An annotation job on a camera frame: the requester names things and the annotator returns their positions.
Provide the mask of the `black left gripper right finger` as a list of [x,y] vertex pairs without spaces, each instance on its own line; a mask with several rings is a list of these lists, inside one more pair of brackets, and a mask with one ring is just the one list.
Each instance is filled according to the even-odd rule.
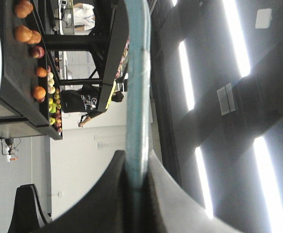
[[238,233],[206,211],[173,180],[153,150],[149,152],[147,188],[152,228],[158,233]]

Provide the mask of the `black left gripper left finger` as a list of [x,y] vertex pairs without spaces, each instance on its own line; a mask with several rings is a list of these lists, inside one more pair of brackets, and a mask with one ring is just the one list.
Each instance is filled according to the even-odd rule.
[[68,211],[36,233],[123,233],[124,159],[117,150],[102,176]]

